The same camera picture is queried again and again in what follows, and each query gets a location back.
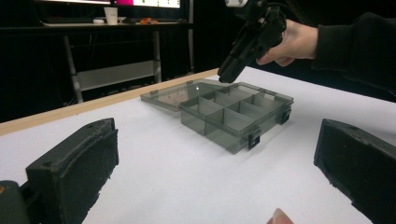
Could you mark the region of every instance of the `table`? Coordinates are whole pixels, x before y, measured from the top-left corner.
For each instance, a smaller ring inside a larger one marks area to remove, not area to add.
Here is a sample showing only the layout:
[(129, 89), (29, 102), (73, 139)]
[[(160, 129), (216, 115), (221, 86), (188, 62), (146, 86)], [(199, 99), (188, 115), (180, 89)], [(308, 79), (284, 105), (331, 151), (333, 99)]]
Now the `table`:
[(313, 164), (320, 124), (335, 119), (396, 145), (396, 104), (247, 67), (246, 82), (294, 98), (290, 120), (236, 155), (180, 123), (179, 114), (140, 101), (151, 90), (217, 70), (0, 124), (2, 179), (83, 125), (114, 118), (120, 165), (84, 223), (265, 223), (276, 208), (295, 223), (371, 223)]

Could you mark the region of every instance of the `black object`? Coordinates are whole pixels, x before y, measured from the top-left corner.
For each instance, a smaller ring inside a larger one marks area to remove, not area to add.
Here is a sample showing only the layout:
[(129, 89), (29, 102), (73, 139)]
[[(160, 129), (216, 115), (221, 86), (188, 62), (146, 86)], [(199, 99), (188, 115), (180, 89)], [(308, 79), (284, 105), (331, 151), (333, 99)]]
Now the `black object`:
[(314, 164), (374, 223), (396, 223), (396, 147), (349, 124), (322, 121)]
[(253, 60), (282, 42), (286, 16), (279, 6), (251, 0), (235, 10), (246, 23), (233, 42), (230, 55), (219, 68), (219, 81), (232, 83)]
[(11, 186), (0, 193), (0, 204), (13, 202), (12, 211), (0, 210), (0, 223), (16, 223), (19, 216), (29, 217), (23, 224), (81, 223), (119, 164), (117, 133), (114, 119), (85, 125), (30, 164), (20, 189), (15, 182), (0, 182), (0, 189)]
[(93, 23), (93, 18), (89, 17), (48, 17), (42, 21), (48, 24), (67, 24), (67, 23)]
[(122, 23), (136, 24), (136, 20), (134, 18), (126, 18), (125, 20), (122, 21)]

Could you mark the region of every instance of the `computer monitor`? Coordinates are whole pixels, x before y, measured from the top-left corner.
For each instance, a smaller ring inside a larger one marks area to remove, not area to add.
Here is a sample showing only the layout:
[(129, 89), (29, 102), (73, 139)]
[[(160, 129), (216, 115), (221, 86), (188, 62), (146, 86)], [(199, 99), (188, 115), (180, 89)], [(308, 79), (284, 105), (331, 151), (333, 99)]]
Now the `computer monitor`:
[(116, 0), (117, 6), (180, 8), (180, 0)]

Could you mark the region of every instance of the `finger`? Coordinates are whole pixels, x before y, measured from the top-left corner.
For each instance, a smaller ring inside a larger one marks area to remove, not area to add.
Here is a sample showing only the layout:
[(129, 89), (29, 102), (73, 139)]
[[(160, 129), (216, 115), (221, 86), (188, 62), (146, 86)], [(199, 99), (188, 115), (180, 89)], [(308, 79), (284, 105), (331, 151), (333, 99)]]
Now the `finger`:
[(272, 56), (271, 56), (270, 54), (268, 54), (268, 52), (267, 52), (267, 53), (265, 53), (264, 55), (262, 55), (262, 57), (256, 59), (256, 63), (257, 63), (258, 65), (265, 65), (265, 64), (267, 64), (267, 63), (272, 62), (274, 59), (275, 59), (275, 58), (272, 57)]
[(294, 58), (279, 58), (279, 59), (276, 59), (275, 62), (282, 67), (286, 67), (289, 64), (291, 64), (292, 62), (294, 62)]
[(293, 224), (291, 219), (279, 208), (277, 208), (274, 212), (273, 223), (274, 224)]

